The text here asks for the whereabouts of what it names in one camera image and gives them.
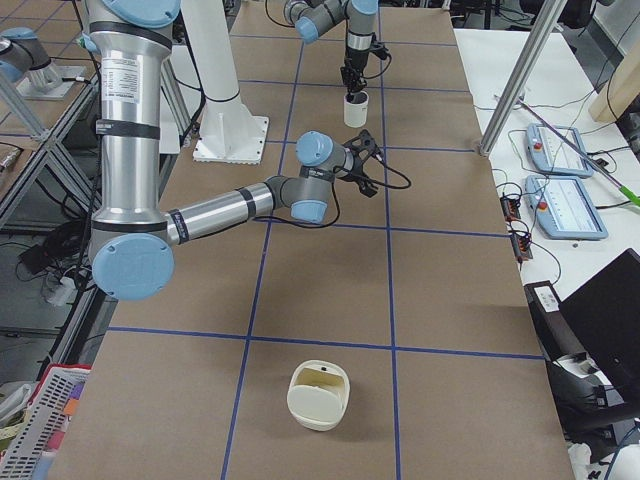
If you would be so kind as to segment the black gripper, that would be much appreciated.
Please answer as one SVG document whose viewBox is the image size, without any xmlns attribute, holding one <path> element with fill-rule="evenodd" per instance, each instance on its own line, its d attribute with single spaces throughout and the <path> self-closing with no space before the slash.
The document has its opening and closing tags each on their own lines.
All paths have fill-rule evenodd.
<svg viewBox="0 0 640 480">
<path fill-rule="evenodd" d="M 363 91 L 367 87 L 364 69 L 368 62 L 369 50 L 346 48 L 344 64 L 340 69 L 343 85 L 348 96 Z"/>
<path fill-rule="evenodd" d="M 347 144 L 344 145 L 344 148 L 346 156 L 343 165 L 345 169 L 343 180 L 357 183 L 359 192 L 362 195 L 375 196 L 377 194 L 377 186 L 364 171 L 364 165 L 375 154 L 375 148 L 371 145 L 357 146 Z"/>
</svg>

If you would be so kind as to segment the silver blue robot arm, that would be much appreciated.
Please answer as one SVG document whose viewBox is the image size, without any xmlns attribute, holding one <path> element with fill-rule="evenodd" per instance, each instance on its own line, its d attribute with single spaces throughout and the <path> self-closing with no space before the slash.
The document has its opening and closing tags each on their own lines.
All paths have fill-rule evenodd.
<svg viewBox="0 0 640 480">
<path fill-rule="evenodd" d="M 213 199 L 159 208 L 161 76 L 182 19 L 204 96 L 196 157 L 257 163 L 269 121 L 243 104 L 219 1 L 89 1 L 89 36 L 101 57 L 102 204 L 93 215 L 89 257 L 97 286 L 120 300 L 157 294 L 174 271 L 176 245 L 208 237 L 288 208 L 294 225 L 320 228 L 336 180 L 376 192 L 364 164 L 379 158 L 361 131 L 339 143 L 310 131 L 296 145 L 300 172 L 273 176 Z"/>
<path fill-rule="evenodd" d="M 283 7 L 285 21 L 295 28 L 305 44 L 311 44 L 334 27 L 345 23 L 344 64 L 340 68 L 346 100 L 356 101 L 367 86 L 364 70 L 369 54 L 384 45 L 376 41 L 374 23 L 378 12 L 377 1 L 328 0 L 286 1 Z"/>
</svg>

